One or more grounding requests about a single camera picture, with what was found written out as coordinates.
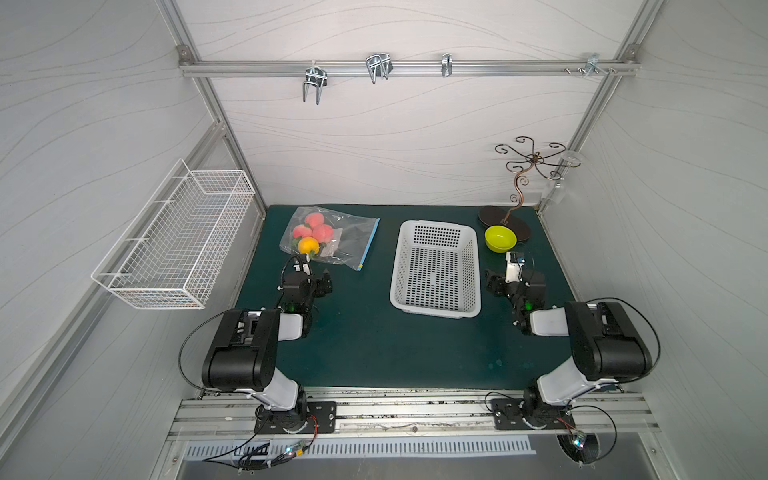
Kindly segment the yellow peach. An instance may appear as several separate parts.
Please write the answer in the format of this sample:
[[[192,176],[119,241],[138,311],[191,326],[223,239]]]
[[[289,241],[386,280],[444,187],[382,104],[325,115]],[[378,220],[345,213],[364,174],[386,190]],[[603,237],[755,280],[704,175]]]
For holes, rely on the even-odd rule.
[[[299,240],[297,249],[300,254],[313,257],[320,252],[320,243],[312,236],[303,237]]]

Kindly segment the pink peach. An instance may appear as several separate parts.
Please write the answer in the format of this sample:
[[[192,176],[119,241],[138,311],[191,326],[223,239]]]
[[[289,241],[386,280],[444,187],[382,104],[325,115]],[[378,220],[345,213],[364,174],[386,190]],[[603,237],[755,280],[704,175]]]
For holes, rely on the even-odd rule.
[[[313,230],[312,237],[319,244],[328,244],[333,240],[334,230],[330,225],[323,224]]]
[[[325,223],[325,217],[321,212],[313,212],[306,216],[305,224],[315,229]]]
[[[292,231],[292,237],[294,239],[303,239],[306,237],[311,237],[312,235],[313,230],[306,225],[297,225]]]

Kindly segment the clear zip-top bag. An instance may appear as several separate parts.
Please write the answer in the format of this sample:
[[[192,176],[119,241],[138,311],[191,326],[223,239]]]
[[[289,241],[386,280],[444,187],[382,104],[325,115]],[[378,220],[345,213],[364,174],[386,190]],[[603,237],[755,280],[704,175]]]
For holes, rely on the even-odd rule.
[[[318,263],[343,265],[360,271],[380,224],[319,206],[297,207],[279,243],[281,251]]]

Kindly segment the pink peach top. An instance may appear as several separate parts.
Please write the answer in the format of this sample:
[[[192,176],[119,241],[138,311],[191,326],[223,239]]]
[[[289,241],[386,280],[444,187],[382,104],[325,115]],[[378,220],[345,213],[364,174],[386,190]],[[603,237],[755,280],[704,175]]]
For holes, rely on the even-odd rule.
[[[325,217],[321,212],[313,212],[306,216],[305,224],[315,229],[325,223]]]

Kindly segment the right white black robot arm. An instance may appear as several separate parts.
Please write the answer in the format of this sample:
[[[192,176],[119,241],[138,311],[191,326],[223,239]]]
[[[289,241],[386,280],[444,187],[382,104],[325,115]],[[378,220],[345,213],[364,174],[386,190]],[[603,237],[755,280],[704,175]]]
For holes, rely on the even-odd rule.
[[[523,334],[569,341],[570,356],[524,391],[523,411],[564,409],[585,394],[638,381],[660,359],[627,313],[637,309],[619,298],[569,301],[547,308],[545,278],[536,272],[520,267],[510,267],[504,274],[487,271],[485,281],[490,293],[509,301],[512,324]]]

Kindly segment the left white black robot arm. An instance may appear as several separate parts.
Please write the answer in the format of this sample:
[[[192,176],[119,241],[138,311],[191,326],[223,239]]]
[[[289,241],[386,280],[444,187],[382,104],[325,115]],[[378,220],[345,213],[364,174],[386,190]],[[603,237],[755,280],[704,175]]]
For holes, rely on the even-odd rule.
[[[279,370],[278,347],[308,336],[315,300],[332,291],[329,273],[315,276],[307,254],[291,256],[280,274],[275,307],[230,309],[221,315],[202,363],[203,386],[242,393],[276,414],[304,417],[305,390]]]

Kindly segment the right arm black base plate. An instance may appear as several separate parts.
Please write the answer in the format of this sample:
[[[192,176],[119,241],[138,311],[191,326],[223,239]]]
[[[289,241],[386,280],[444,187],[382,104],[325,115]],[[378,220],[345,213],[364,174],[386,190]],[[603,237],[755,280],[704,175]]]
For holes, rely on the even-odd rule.
[[[496,397],[487,401],[494,428],[511,430],[567,430],[575,422],[564,408],[539,401]]]

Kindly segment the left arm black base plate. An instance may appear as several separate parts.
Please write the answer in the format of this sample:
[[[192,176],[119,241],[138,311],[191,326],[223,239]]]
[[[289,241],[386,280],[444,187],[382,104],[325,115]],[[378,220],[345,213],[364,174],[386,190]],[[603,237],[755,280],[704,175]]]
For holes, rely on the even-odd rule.
[[[266,434],[321,434],[333,433],[336,428],[337,403],[333,401],[299,402],[288,411],[269,410],[260,406],[255,411],[254,433]]]

